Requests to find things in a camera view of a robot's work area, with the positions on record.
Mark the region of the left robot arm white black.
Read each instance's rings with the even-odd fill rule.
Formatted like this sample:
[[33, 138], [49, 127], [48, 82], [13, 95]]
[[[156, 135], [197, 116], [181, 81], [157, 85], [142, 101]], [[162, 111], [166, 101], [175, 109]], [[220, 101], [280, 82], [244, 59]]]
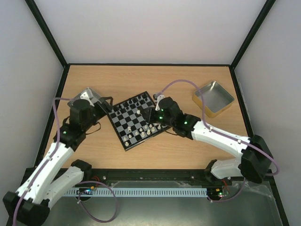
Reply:
[[112, 102], [112, 97], [80, 96], [73, 100], [69, 117], [57, 124], [56, 135], [46, 156], [15, 192], [7, 192], [3, 197], [14, 226], [17, 222], [28, 226], [42, 225], [52, 207], [69, 189], [91, 177], [92, 166], [76, 160], [59, 178], [55, 178], [84, 141], [87, 131], [112, 110]]

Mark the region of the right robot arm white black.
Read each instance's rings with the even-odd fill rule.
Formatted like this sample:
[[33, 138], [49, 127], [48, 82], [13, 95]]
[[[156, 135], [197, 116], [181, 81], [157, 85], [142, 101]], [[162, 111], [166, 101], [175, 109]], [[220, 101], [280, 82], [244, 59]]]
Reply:
[[213, 145], [233, 156], [230, 160], [212, 160], [206, 167], [205, 179], [214, 185], [228, 177], [244, 177], [260, 184], [272, 163], [271, 152], [265, 140], [254, 135], [245, 137], [210, 126], [197, 116], [183, 113], [171, 97], [163, 97], [155, 107], [140, 109], [148, 123], [169, 126], [173, 131], [191, 140]]

